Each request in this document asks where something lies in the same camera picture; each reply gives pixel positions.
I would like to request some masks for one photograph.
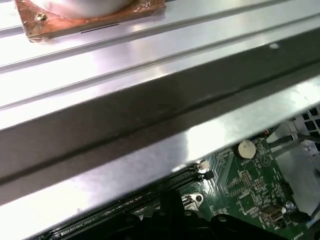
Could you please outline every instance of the screw hole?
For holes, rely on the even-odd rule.
[[[269,45],[269,47],[270,47],[271,49],[273,49],[273,50],[276,50],[276,49],[279,49],[279,48],[280,48],[280,46],[279,46],[278,43],[271,43],[271,44]]]
[[[224,216],[218,217],[218,220],[223,223],[227,221],[227,219]]]

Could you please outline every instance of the motherboard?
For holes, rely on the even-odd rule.
[[[180,193],[203,196],[198,210],[207,220],[228,214],[287,239],[306,240],[306,225],[288,217],[297,206],[266,139],[251,141],[252,159],[239,157],[234,148],[216,152],[204,159],[214,178],[183,186]]]

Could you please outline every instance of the metal rail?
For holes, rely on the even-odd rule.
[[[3,239],[39,233],[320,102],[311,66],[261,83],[232,78],[223,62],[318,28],[318,0],[176,0],[165,16],[46,44],[26,39],[12,2],[0,1],[0,20]],[[231,80],[209,71],[215,61]]]

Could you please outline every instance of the metal groove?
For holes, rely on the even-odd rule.
[[[92,84],[99,83],[101,81],[104,81],[106,83],[107,79],[110,79],[110,78],[114,78],[114,77],[117,77],[117,76],[120,76],[120,75],[128,74],[128,73],[131,73],[133,71],[137,71],[137,70],[141,70],[141,69],[144,69],[144,68],[148,68],[148,67],[151,67],[151,66],[154,66],[154,65],[158,65],[158,64],[167,62],[167,61],[174,61],[174,60],[177,60],[177,59],[182,59],[182,58],[185,58],[187,56],[190,56],[190,55],[193,55],[193,54],[196,54],[196,53],[199,53],[199,52],[212,51],[215,48],[226,47],[229,44],[235,44],[237,42],[244,41],[244,40],[246,40],[248,38],[258,37],[258,35],[261,35],[261,34],[273,32],[273,31],[276,31],[276,30],[281,30],[281,29],[290,27],[292,25],[301,24],[303,22],[307,22],[307,21],[310,21],[310,20],[317,19],[319,17],[320,17],[320,13],[317,13],[315,15],[311,15],[311,16],[308,16],[308,17],[305,17],[305,18],[302,18],[302,19],[297,19],[295,21],[286,22],[286,23],[283,23],[283,24],[280,24],[280,25],[277,25],[277,26],[272,26],[272,27],[269,27],[269,28],[261,29],[259,31],[248,32],[248,33],[243,34],[243,35],[227,38],[227,39],[224,39],[224,40],[221,40],[221,41],[213,42],[213,43],[206,44],[206,45],[203,45],[203,46],[199,46],[199,47],[191,48],[191,49],[188,49],[188,50],[185,50],[185,51],[177,52],[177,53],[174,53],[172,55],[167,55],[167,56],[160,57],[160,58],[157,58],[157,59],[154,59],[154,60],[151,60],[151,61],[143,62],[141,64],[137,64],[137,65],[129,66],[129,67],[126,67],[126,68],[122,68],[120,70],[116,70],[116,71],[113,71],[113,72],[108,72],[106,74],[98,75],[98,76],[95,76],[95,77],[92,77],[92,78],[89,78],[89,79],[85,79],[85,80],[82,80],[82,81],[79,81],[79,82],[76,82],[76,83],[72,83],[72,84],[69,84],[69,85],[66,85],[66,86],[63,86],[63,87],[52,89],[50,91],[43,92],[43,93],[40,93],[38,95],[34,95],[34,96],[31,96],[31,97],[25,98],[25,99],[22,99],[20,101],[13,102],[11,104],[3,105],[3,106],[0,107],[0,111],[1,110],[5,110],[5,109],[9,109],[9,108],[12,108],[12,107],[17,107],[17,106],[20,106],[22,104],[27,104],[27,103],[30,103],[30,102],[33,102],[33,101],[37,101],[37,100],[40,100],[40,99],[43,99],[43,98],[46,98],[46,97],[51,97],[51,96],[54,96],[54,95],[57,95],[57,94],[65,93],[65,92],[68,92],[68,91],[72,91],[72,90],[75,90],[77,88],[83,88],[83,87],[87,86],[88,84],[92,85]]]
[[[284,2],[288,2],[288,1],[291,1],[291,0],[271,0],[271,1],[266,1],[266,2],[256,3],[254,5],[241,6],[241,7],[234,8],[234,9],[228,9],[226,11],[214,12],[214,13],[208,14],[208,15],[203,15],[203,16],[199,16],[199,17],[194,17],[194,18],[190,18],[190,19],[186,19],[186,20],[182,20],[182,21],[177,21],[177,22],[157,26],[157,27],[151,28],[151,29],[144,29],[144,30],[132,32],[132,33],[125,34],[125,35],[112,37],[109,39],[91,42],[91,43],[87,43],[84,45],[79,45],[79,46],[67,48],[67,49],[64,49],[61,51],[50,52],[48,54],[36,56],[33,58],[28,58],[28,59],[24,59],[21,61],[0,65],[0,74],[14,71],[14,70],[21,69],[21,68],[25,68],[25,67],[36,66],[40,62],[41,62],[41,64],[44,64],[47,62],[56,61],[56,60],[60,60],[63,58],[72,57],[72,56],[76,56],[79,54],[84,54],[87,52],[95,51],[100,48],[106,48],[106,47],[109,47],[112,45],[130,42],[130,41],[134,41],[137,39],[146,38],[149,36],[158,35],[161,33],[174,31],[174,30],[181,29],[181,28],[190,27],[193,25],[198,25],[201,23],[217,20],[220,18],[229,17],[229,16],[236,15],[236,14],[245,13],[248,11],[257,10],[260,8],[264,8],[264,7],[268,7],[268,6],[272,6],[275,4],[280,4],[280,3],[284,3]]]

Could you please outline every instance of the green circuit board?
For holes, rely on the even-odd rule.
[[[305,224],[291,222],[283,215],[287,227],[281,228],[261,215],[261,210],[291,201],[293,196],[284,190],[284,177],[264,138],[253,140],[256,155],[253,159],[240,159],[232,148],[216,152],[204,160],[210,164],[214,178],[195,182],[180,189],[180,193],[201,193],[199,207],[210,220],[217,214],[228,214],[290,240],[306,240]]]

